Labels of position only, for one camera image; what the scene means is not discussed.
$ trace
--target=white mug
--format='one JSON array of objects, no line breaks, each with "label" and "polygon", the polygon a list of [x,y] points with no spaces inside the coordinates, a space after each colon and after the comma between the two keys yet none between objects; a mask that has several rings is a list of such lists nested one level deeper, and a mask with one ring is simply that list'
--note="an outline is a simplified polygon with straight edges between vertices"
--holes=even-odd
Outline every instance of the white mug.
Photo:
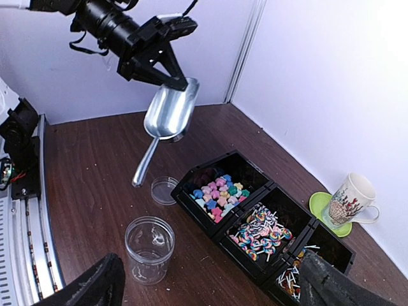
[{"label": "white mug", "polygon": [[[377,216],[373,219],[360,219],[357,215],[367,207],[374,207]],[[323,209],[322,218],[330,228],[339,228],[348,222],[374,223],[380,216],[380,208],[375,204],[375,190],[363,175],[350,173],[346,181],[331,197]]]}]

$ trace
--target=brown table surface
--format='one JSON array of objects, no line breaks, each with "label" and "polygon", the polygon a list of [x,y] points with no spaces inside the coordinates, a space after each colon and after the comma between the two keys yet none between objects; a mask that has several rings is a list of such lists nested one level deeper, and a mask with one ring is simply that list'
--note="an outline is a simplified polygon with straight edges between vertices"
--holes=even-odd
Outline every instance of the brown table surface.
[{"label": "brown table surface", "polygon": [[[238,149],[305,206],[324,187],[233,105],[216,105],[195,109],[183,140],[159,145],[144,186],[135,189],[131,178],[151,141],[143,118],[132,113],[47,127],[48,202],[66,282],[108,252],[126,264],[126,226],[155,215],[176,235],[168,274],[155,286],[128,274],[123,305],[274,305],[178,205],[155,204],[150,184],[163,175],[181,179],[193,166]],[[354,224],[344,242],[356,252],[349,277],[407,305],[408,280],[375,240]]]}]

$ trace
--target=metal scoop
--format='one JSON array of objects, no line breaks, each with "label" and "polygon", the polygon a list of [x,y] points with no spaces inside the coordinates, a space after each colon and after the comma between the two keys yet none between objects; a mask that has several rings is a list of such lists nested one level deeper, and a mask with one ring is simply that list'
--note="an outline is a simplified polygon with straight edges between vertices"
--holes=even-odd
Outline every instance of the metal scoop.
[{"label": "metal scoop", "polygon": [[187,78],[187,82],[188,86],[185,91],[176,91],[162,85],[156,92],[144,121],[145,130],[153,137],[153,141],[133,177],[132,185],[134,187],[143,185],[159,140],[177,142],[187,132],[200,87],[200,83],[195,78]]}]

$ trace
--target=black tray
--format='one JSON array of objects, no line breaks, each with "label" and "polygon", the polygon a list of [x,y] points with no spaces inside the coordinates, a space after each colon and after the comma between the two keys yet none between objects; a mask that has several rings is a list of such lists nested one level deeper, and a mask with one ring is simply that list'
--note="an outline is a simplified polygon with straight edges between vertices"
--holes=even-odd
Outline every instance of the black tray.
[{"label": "black tray", "polygon": [[[315,224],[313,224],[313,229],[307,233],[304,239],[296,246],[295,252],[291,254],[290,262],[293,263],[296,256],[306,245],[320,246],[320,249],[316,250],[317,253],[345,275],[348,274],[353,266],[355,257],[354,251],[341,242],[339,238],[319,220],[316,220]],[[287,266],[280,266],[261,288],[271,299],[281,305],[299,306],[299,303],[292,296],[289,296],[276,281],[286,269]]]},{"label": "black tray", "polygon": [[[258,260],[253,261],[230,238],[230,235],[235,235],[238,227],[252,214],[252,210],[258,202],[262,202],[272,213],[276,211],[279,218],[278,222],[288,227],[294,237],[290,242],[282,240],[281,245],[276,247],[276,253],[270,256],[269,262],[266,262],[266,254],[259,254]],[[219,247],[258,285],[270,278],[274,271],[281,267],[282,263],[287,263],[292,258],[292,252],[306,237],[316,221],[316,218],[309,211],[292,199],[278,184],[268,187],[265,192],[245,207],[245,211],[239,211],[237,215],[238,219],[229,220],[225,228],[216,234],[213,241],[218,243]]]},{"label": "black tray", "polygon": [[[249,197],[234,207],[219,223],[215,223],[207,213],[190,197],[195,189],[207,185],[217,177],[229,174],[234,183],[240,182],[250,192]],[[273,181],[261,169],[234,150],[212,161],[191,169],[171,192],[173,199],[196,221],[202,230],[212,238],[230,220],[236,220],[237,212],[261,194]]]}]

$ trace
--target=printed mug design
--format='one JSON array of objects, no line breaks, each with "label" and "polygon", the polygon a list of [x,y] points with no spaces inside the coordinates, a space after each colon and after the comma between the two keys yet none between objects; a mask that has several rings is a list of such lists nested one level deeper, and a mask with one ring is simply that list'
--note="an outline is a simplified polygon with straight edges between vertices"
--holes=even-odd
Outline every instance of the printed mug design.
[{"label": "printed mug design", "polygon": [[363,206],[358,203],[357,198],[354,198],[352,202],[350,202],[348,196],[345,195],[346,191],[347,188],[341,191],[338,190],[330,200],[329,216],[332,218],[331,222],[334,225],[346,223],[363,208]]}]

